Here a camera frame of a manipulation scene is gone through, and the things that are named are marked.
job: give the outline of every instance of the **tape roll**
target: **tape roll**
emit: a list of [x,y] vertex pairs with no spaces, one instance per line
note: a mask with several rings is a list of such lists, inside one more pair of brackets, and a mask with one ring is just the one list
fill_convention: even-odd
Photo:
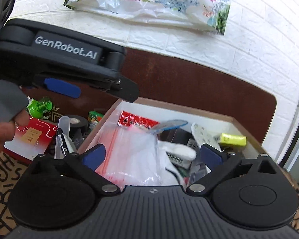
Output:
[[78,129],[81,129],[82,134],[87,131],[88,128],[88,120],[77,115],[66,115],[70,118],[70,137],[73,135]]

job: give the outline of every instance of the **plastic zip bag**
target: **plastic zip bag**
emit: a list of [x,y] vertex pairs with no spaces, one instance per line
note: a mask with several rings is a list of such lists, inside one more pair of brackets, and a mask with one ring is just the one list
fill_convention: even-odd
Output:
[[135,126],[109,127],[98,142],[104,144],[106,158],[95,171],[121,190],[125,185],[162,184],[155,135]]

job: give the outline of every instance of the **metal screw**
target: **metal screw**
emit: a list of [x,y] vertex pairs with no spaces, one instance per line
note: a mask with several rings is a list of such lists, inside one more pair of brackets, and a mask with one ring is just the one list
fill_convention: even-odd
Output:
[[192,184],[189,186],[189,189],[193,192],[202,192],[205,190],[205,186],[201,184]]
[[102,191],[108,192],[108,193],[115,192],[115,191],[117,191],[117,186],[115,186],[113,184],[107,184],[102,187]]

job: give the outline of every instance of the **small green box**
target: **small green box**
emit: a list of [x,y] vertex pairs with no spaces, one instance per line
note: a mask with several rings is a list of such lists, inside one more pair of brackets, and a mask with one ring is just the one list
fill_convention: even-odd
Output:
[[89,112],[89,128],[93,130],[103,117],[103,114],[96,111]]

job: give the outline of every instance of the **green plastic item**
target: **green plastic item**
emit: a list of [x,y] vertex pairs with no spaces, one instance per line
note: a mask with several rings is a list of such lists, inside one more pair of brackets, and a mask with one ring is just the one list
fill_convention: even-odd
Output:
[[29,114],[36,118],[42,119],[44,114],[52,110],[53,104],[51,99],[47,96],[44,96],[40,101],[31,99],[29,105],[27,106]]

